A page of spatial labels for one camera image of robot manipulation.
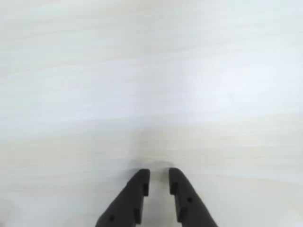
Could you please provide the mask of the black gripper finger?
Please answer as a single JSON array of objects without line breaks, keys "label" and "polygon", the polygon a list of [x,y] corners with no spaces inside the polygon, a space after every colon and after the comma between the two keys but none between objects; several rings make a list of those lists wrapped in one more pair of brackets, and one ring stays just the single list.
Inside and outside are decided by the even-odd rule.
[{"label": "black gripper finger", "polygon": [[149,195],[150,170],[138,170],[96,222],[97,227],[141,224],[144,198]]},{"label": "black gripper finger", "polygon": [[183,227],[217,227],[191,182],[178,168],[169,169],[169,192],[175,199],[177,222]]}]

